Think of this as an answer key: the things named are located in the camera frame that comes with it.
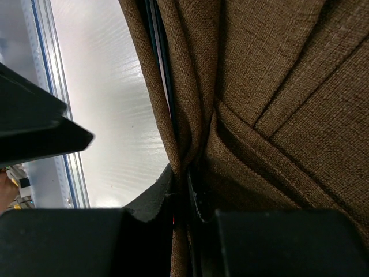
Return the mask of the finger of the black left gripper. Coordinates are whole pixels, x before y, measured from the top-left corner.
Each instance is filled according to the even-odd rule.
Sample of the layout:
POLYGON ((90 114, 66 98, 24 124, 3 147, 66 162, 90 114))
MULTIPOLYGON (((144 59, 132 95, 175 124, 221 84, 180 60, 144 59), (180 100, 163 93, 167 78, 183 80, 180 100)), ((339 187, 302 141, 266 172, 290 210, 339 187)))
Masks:
POLYGON ((94 135, 64 117, 67 105, 1 65, 1 167, 85 150, 94 135))

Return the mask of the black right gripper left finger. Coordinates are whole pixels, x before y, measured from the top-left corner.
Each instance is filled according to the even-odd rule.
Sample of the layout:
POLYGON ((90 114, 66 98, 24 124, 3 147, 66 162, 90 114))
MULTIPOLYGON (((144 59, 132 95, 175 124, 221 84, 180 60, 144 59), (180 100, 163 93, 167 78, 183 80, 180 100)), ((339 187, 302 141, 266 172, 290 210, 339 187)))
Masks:
POLYGON ((122 208, 1 216, 2 276, 169 276, 172 169, 122 208))

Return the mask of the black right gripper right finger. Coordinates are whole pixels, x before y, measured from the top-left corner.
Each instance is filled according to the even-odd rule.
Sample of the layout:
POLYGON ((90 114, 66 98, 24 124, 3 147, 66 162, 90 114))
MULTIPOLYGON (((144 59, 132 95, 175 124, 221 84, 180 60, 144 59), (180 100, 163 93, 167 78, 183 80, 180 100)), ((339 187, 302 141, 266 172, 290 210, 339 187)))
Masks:
POLYGON ((367 276, 355 226, 332 210, 212 208, 212 192, 187 171, 193 276, 367 276))

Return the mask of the brown cloth napkin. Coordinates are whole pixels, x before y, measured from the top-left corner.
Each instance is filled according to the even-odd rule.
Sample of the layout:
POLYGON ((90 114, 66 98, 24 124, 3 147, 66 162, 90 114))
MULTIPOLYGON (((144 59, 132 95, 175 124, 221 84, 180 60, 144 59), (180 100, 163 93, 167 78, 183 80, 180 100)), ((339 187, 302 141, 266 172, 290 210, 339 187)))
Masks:
POLYGON ((173 276, 189 274, 185 171, 244 211, 330 208, 368 243, 368 2, 158 1, 172 126, 143 1, 121 1, 179 199, 173 276))

